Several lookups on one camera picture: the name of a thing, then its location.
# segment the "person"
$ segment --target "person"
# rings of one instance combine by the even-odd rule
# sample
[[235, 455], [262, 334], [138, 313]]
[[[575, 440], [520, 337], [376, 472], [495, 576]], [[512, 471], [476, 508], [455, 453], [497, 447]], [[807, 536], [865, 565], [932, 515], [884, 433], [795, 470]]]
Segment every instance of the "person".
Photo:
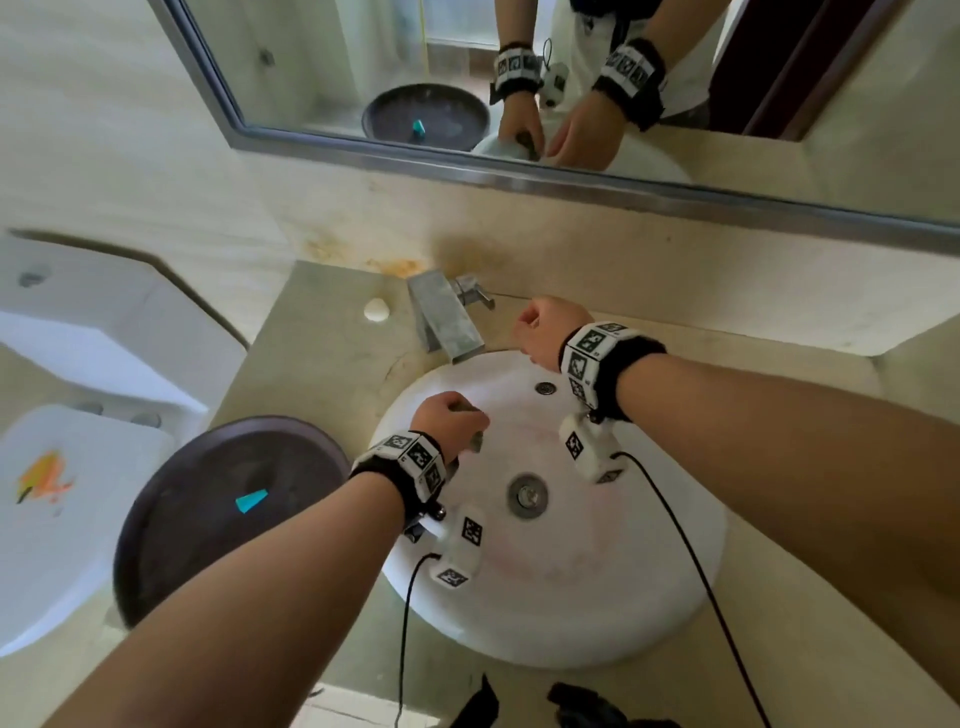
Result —
[[[566, 350], [580, 346], [573, 334], [618, 329], [592, 322], [576, 303], [539, 298], [516, 321], [516, 341], [558, 372]], [[631, 341], [629, 356], [614, 355], [622, 343], [612, 349], [619, 369], [609, 376], [601, 361], [600, 405], [818, 571], [960, 699], [960, 427]], [[440, 394], [411, 422], [446, 463], [490, 425], [482, 412], [451, 411], [467, 404]], [[289, 724], [409, 521], [411, 492], [394, 478], [362, 471], [198, 574], [133, 629], [47, 728]]]
[[[495, 0], [501, 51], [533, 49], [537, 0]], [[603, 171], [613, 161], [628, 125], [653, 123], [705, 129], [709, 83], [730, 0], [557, 0], [547, 57], [569, 65], [563, 107], [572, 106], [549, 146], [543, 134], [536, 87], [512, 84], [504, 100], [498, 137], [529, 134], [539, 156], [564, 167]], [[639, 52], [656, 72], [636, 98], [613, 80], [615, 55]]]

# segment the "fist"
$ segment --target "fist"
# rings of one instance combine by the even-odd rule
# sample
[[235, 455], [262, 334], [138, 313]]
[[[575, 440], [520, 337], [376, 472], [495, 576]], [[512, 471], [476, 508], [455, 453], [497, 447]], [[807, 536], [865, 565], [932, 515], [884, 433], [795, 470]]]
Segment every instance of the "fist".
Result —
[[620, 151], [626, 131], [627, 117], [620, 107], [599, 91], [591, 91], [564, 119], [546, 155], [558, 167], [603, 172]]
[[593, 317], [578, 303], [550, 296], [535, 298], [514, 324], [514, 340], [534, 364], [560, 371], [560, 349], [566, 337], [593, 323]]
[[540, 122], [540, 109], [537, 99], [529, 91], [512, 93], [503, 102], [503, 118], [500, 119], [500, 141], [516, 142], [516, 136], [528, 132], [534, 140], [537, 157], [543, 156], [543, 124]]
[[490, 426], [490, 418], [473, 407], [459, 392], [428, 397], [414, 413], [410, 429], [426, 432], [440, 444], [444, 462], [450, 463], [470, 444], [477, 432]]

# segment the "marble countertop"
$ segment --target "marble countertop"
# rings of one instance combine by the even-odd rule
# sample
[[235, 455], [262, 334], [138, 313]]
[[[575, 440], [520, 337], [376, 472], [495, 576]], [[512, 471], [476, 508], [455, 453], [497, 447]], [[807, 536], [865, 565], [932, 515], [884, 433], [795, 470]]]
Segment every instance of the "marble countertop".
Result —
[[[363, 317], [364, 304], [374, 297], [393, 311], [384, 324]], [[525, 305], [501, 296], [494, 312], [471, 307], [488, 349], [510, 347], [511, 324]], [[880, 396], [865, 358], [609, 318], [657, 336], [689, 358]], [[258, 414], [298, 417], [328, 432], [352, 458], [367, 447], [396, 396], [442, 364], [442, 354], [420, 349], [403, 280], [298, 263], [214, 424]], [[895, 698], [869, 686], [880, 677], [889, 680], [891, 670], [919, 670], [832, 587], [736, 516], [716, 593], [775, 724], [887, 724], [884, 700]], [[381, 576], [324, 681], [396, 700], [402, 611], [402, 600]], [[687, 728], [756, 720], [709, 608], [630, 659], [565, 672], [492, 660], [411, 614], [405, 696], [412, 709], [451, 717], [484, 673], [500, 699], [501, 727], [552, 725], [545, 697], [557, 680], [597, 690], [631, 718], [670, 717]]]

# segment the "chrome faucet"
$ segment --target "chrome faucet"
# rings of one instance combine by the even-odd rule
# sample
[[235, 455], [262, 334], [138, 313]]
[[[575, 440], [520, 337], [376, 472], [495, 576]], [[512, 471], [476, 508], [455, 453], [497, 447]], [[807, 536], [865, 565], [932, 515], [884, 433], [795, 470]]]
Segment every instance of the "chrome faucet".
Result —
[[466, 306], [480, 302], [493, 311], [496, 301], [476, 276], [447, 280], [443, 271], [426, 271], [407, 279], [407, 290], [417, 318], [417, 334], [428, 352], [443, 349], [454, 364], [483, 353], [483, 338]]

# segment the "toilet lid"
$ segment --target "toilet lid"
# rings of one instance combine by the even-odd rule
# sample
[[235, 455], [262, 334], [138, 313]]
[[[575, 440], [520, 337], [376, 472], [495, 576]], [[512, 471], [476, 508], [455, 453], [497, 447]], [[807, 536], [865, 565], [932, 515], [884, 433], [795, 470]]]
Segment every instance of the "toilet lid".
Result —
[[109, 578], [127, 512], [173, 453], [159, 429], [49, 404], [0, 438], [0, 657]]

